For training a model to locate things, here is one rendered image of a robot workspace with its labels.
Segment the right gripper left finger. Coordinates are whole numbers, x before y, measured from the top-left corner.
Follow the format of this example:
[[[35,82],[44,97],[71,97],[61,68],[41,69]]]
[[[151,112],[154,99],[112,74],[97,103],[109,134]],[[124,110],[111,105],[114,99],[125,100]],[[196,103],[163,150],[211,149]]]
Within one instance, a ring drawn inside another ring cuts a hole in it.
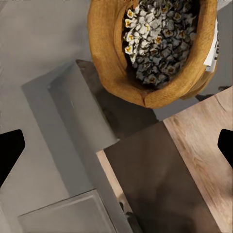
[[[21,130],[0,134],[0,186],[25,148]]]

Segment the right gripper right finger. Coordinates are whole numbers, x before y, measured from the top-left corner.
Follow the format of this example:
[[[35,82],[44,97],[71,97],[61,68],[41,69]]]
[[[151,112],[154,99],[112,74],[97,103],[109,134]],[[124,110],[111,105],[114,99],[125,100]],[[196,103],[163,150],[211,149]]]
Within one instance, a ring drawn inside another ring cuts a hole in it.
[[[222,129],[217,145],[233,168],[233,131]]]

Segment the popcorn bag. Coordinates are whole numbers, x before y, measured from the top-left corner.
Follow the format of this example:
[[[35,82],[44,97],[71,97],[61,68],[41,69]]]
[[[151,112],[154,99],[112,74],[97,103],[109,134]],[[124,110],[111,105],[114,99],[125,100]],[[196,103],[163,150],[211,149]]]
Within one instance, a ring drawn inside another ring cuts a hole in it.
[[[135,10],[141,0],[91,0],[87,27],[92,61],[100,82],[112,95],[134,104],[156,109],[173,103],[184,96],[200,79],[207,67],[212,66],[218,39],[217,0],[192,0],[189,4],[196,18],[196,38],[190,55],[176,77],[164,88],[153,83],[142,84],[136,78],[125,36],[128,10]]]

